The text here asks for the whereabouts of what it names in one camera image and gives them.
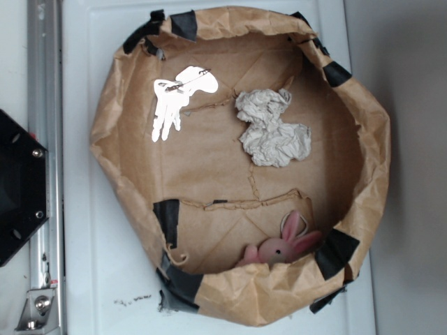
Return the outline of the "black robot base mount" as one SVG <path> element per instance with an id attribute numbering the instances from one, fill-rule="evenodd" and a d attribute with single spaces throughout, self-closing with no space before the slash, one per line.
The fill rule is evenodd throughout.
<path id="1" fill-rule="evenodd" d="M 47 149 L 1 111 L 1 266 L 46 222 Z"/>

